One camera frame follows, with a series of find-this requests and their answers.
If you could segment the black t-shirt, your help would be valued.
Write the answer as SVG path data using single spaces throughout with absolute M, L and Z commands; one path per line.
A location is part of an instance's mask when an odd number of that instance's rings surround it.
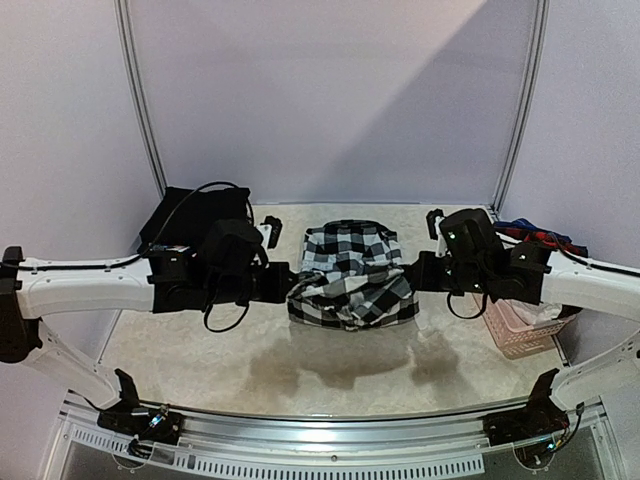
M 216 221 L 247 219 L 249 188 L 227 187 L 197 192 L 179 206 L 189 193 L 188 189 L 167 188 L 165 196 L 139 232 L 139 253 L 153 244 L 197 247 Z

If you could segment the black white checked shirt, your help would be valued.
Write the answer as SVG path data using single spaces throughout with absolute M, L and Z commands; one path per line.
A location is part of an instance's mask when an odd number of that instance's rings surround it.
M 306 230 L 298 282 L 287 296 L 289 320 L 364 331 L 419 315 L 395 231 L 372 220 L 337 220 Z

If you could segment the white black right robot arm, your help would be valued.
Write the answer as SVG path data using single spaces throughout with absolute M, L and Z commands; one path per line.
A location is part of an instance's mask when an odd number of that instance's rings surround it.
M 463 209 L 448 216 L 434 210 L 427 221 L 429 236 L 438 248 L 420 252 L 406 267 L 415 291 L 473 293 L 485 301 L 561 304 L 639 319 L 636 269 L 572 255 L 559 242 L 507 246 L 482 209 Z M 543 389 L 546 398 L 523 407 L 517 427 L 524 435 L 537 436 L 554 422 L 555 406 L 570 410 L 638 379 L 639 336 L 633 334 L 606 352 L 552 373 Z

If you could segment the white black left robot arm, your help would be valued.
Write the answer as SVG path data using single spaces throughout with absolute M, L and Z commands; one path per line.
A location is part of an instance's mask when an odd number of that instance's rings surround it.
M 90 262 L 1 260 L 1 360 L 22 363 L 107 411 L 128 434 L 148 426 L 131 376 L 65 344 L 44 322 L 51 314 L 129 310 L 201 311 L 219 304 L 283 304 L 298 276 L 267 256 L 272 233 L 244 220 L 218 220 L 205 233 L 160 234 L 134 256 Z

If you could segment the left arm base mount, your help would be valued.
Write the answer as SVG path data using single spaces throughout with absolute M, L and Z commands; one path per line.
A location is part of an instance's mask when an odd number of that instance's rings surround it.
M 167 404 L 143 406 L 133 378 L 120 369 L 119 396 L 114 406 L 99 409 L 97 425 L 105 430 L 136 437 L 139 441 L 177 445 L 185 417 Z

